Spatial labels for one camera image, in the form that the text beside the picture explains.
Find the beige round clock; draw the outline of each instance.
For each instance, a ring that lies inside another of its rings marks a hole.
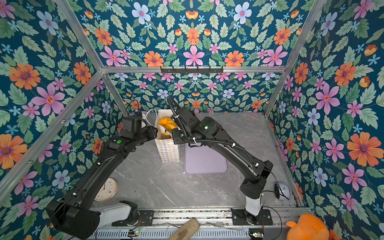
[[[111,200],[118,192],[118,184],[112,178],[108,178],[95,197],[97,202],[106,202]]]

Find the wooden block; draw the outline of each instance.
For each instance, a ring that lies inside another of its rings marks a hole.
[[[200,224],[195,218],[182,225],[168,240],[188,240],[199,230]]]

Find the clock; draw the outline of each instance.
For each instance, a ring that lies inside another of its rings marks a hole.
[[[97,202],[107,202],[118,192],[118,184],[112,178],[108,178],[95,197]]]

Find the flower center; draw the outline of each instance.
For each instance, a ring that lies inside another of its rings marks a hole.
[[[365,145],[365,144],[360,145],[360,146],[358,147],[358,149],[360,150],[360,153],[361,153],[361,154],[364,154],[364,155],[368,154],[368,152],[369,152],[369,148],[368,148],[368,146]]]
[[[49,96],[45,101],[48,104],[52,104],[52,103],[54,103],[55,99],[53,98],[53,96]]]
[[[31,78],[31,73],[30,72],[24,72],[22,74],[20,74],[20,78],[23,80],[23,81],[28,81],[30,78]]]

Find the purple tray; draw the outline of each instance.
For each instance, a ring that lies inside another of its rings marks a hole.
[[[185,145],[185,167],[187,174],[212,174],[227,171],[227,160],[220,153],[207,146]]]

